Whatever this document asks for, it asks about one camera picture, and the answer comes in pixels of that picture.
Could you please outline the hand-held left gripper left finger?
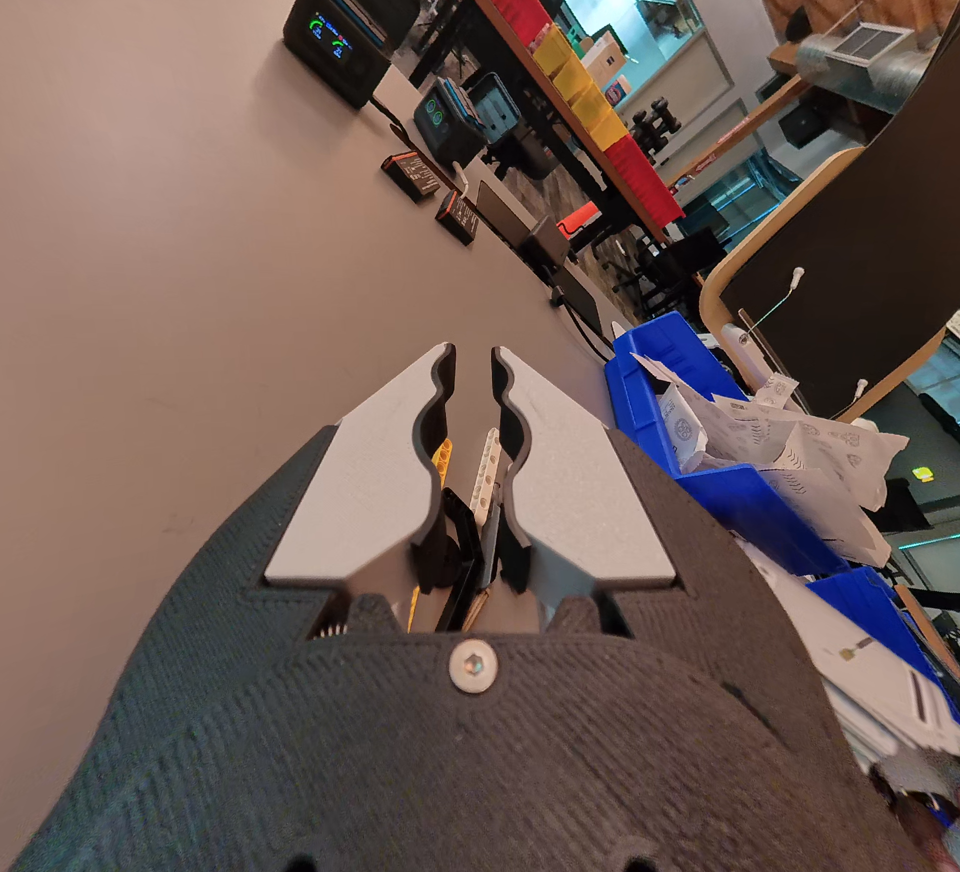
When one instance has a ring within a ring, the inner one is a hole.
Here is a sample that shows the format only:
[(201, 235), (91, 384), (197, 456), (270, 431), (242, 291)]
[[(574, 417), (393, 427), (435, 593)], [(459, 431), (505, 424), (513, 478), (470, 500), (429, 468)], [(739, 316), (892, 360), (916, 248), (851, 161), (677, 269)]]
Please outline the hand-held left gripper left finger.
[(347, 413), (266, 567), (274, 587), (349, 594), (451, 583), (433, 456), (448, 436), (456, 349), (428, 350)]

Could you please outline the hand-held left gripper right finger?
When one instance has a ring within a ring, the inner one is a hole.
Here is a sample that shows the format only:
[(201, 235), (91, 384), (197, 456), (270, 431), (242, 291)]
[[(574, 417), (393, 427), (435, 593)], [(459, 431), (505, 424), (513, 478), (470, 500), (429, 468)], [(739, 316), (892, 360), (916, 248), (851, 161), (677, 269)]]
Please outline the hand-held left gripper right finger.
[(551, 620), (568, 597), (677, 590), (665, 540), (606, 424), (503, 346), (490, 352), (499, 440), (499, 577)]

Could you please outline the long yellow lego beam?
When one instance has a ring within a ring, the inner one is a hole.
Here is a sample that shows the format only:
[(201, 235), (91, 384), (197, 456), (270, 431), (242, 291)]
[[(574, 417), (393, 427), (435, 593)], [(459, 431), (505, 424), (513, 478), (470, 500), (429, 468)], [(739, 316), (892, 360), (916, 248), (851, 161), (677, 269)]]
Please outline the long yellow lego beam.
[[(452, 442), (449, 438), (443, 440), (441, 445), (437, 448), (436, 452), (433, 455), (432, 462), (436, 469), (438, 470), (440, 487), (443, 488), (446, 484), (446, 478), (448, 470), (450, 467), (450, 457), (452, 453)], [(409, 634), (412, 631), (412, 626), (414, 623), (414, 618), (416, 614), (416, 609), (418, 601), (421, 594), (420, 586), (416, 586), (412, 592), (409, 614), (407, 619), (407, 628), (406, 631)]]

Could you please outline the white lego beam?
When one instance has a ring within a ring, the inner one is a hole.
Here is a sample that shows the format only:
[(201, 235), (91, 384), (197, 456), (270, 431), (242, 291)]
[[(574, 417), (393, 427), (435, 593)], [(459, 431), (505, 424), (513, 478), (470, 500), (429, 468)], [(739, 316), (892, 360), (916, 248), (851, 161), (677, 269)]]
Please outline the white lego beam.
[(490, 512), (500, 455), (499, 430), (493, 427), (486, 435), (486, 443), (469, 503), (478, 530), (482, 530)]

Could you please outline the long black lego beam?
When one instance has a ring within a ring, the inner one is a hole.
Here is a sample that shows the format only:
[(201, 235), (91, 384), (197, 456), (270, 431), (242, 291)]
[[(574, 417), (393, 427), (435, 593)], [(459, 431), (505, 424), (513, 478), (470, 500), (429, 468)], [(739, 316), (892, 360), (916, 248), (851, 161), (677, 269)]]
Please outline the long black lego beam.
[(455, 537), (446, 536), (443, 556), (437, 572), (438, 589), (449, 589), (435, 632), (458, 633), (479, 590), (484, 554), (474, 513), (450, 488), (441, 490), (442, 508)]

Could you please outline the blue storage bin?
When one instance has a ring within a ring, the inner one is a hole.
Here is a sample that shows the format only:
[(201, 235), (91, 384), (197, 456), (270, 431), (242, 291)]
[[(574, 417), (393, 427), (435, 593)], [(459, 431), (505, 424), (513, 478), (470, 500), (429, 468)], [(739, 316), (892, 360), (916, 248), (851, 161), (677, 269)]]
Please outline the blue storage bin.
[(746, 395), (679, 313), (622, 333), (612, 348), (605, 374), (616, 426), (669, 477), (727, 530), (788, 572), (823, 577), (851, 569), (751, 467), (681, 474), (652, 377), (634, 354), (662, 363), (706, 398), (717, 393), (746, 400)]
[(941, 688), (950, 713), (959, 721), (954, 697), (909, 622), (896, 606), (894, 591), (869, 567), (838, 573), (806, 586), (918, 673)]

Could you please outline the crumpled white paper bags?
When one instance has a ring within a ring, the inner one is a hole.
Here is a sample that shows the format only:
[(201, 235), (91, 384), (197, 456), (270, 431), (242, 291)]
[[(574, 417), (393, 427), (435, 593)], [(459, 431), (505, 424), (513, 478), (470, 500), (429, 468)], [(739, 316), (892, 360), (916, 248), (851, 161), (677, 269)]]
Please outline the crumpled white paper bags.
[(747, 467), (834, 554), (859, 565), (888, 563), (891, 546), (868, 513), (885, 505), (887, 472), (908, 437), (774, 407), (767, 398), (706, 398), (665, 364), (635, 351), (630, 359), (666, 385), (656, 412), (668, 470), (689, 476)]

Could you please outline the dark grey desk flap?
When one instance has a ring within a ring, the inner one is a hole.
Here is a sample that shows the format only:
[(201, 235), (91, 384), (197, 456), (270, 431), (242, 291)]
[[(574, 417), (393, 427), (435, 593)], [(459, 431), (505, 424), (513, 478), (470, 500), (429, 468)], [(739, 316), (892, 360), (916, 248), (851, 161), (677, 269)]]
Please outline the dark grey desk flap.
[(598, 338), (605, 338), (594, 296), (565, 268), (553, 273), (554, 287), (561, 292), (569, 309)]
[(476, 210), (484, 223), (514, 251), (520, 252), (531, 236), (532, 228), (518, 216), (486, 182), (480, 182)]

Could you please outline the black power adapter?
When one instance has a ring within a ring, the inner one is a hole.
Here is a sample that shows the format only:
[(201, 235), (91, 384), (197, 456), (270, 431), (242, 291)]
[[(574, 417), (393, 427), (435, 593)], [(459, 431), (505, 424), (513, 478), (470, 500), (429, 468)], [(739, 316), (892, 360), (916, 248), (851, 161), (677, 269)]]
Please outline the black power adapter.
[(545, 284), (566, 265), (570, 243), (553, 217), (548, 215), (534, 225), (516, 248), (524, 263)]

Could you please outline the black office chair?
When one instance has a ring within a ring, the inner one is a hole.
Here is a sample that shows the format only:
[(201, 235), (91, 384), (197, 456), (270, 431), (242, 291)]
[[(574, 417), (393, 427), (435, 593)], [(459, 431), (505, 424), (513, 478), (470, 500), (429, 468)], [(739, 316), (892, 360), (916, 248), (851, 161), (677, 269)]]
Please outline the black office chair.
[(501, 182), (510, 170), (519, 171), (531, 182), (543, 182), (560, 164), (554, 153), (542, 144), (524, 121), (489, 146), (482, 155), (482, 161), (494, 167), (495, 177)]

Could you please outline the yellow bin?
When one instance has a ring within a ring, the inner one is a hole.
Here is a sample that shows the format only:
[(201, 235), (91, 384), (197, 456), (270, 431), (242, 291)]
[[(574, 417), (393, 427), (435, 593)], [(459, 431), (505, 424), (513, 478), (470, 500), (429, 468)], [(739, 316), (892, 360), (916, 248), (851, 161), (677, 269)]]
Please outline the yellow bin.
[(583, 128), (591, 133), (613, 110), (604, 92), (590, 82), (571, 99), (570, 110)]
[(572, 107), (578, 97), (584, 93), (594, 80), (575, 53), (570, 54), (551, 79), (559, 97)]
[(605, 154), (623, 138), (630, 138), (616, 110), (610, 107), (587, 128), (587, 133), (596, 148)]
[(549, 23), (541, 29), (529, 46), (529, 53), (550, 80), (556, 78), (570, 58), (576, 58), (569, 40), (556, 23)]

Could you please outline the small black battery charger case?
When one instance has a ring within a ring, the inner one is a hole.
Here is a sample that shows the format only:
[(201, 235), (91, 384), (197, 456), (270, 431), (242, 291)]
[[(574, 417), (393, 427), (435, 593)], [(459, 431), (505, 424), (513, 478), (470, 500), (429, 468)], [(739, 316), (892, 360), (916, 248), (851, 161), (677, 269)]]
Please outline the small black battery charger case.
[(496, 73), (470, 89), (438, 77), (414, 111), (414, 124), (440, 165), (468, 165), (520, 123), (521, 112)]

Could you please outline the white cardboard box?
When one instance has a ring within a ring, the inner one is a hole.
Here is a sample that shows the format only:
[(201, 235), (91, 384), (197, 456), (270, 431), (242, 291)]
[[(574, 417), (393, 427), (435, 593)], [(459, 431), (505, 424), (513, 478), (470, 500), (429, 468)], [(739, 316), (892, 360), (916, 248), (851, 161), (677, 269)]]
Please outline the white cardboard box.
[(618, 37), (612, 30), (607, 30), (595, 38), (591, 49), (582, 57), (582, 65), (590, 75), (594, 84), (605, 88), (614, 80), (627, 64), (628, 56), (624, 53)]

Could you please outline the large black battery charger case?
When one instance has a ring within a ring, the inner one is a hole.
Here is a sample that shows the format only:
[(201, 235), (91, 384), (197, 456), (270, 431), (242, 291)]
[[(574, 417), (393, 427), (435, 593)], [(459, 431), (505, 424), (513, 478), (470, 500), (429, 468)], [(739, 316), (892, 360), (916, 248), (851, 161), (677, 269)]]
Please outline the large black battery charger case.
[(374, 96), (420, 0), (294, 0), (286, 48), (355, 110)]

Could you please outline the metal air duct with vent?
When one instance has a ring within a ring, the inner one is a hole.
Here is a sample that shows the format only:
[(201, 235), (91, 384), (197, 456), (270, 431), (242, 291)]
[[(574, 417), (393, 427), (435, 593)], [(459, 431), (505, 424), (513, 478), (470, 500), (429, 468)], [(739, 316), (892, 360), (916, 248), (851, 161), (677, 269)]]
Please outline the metal air duct with vent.
[(861, 105), (896, 113), (919, 85), (940, 43), (920, 49), (908, 28), (859, 23), (843, 34), (813, 34), (799, 45), (797, 74)]

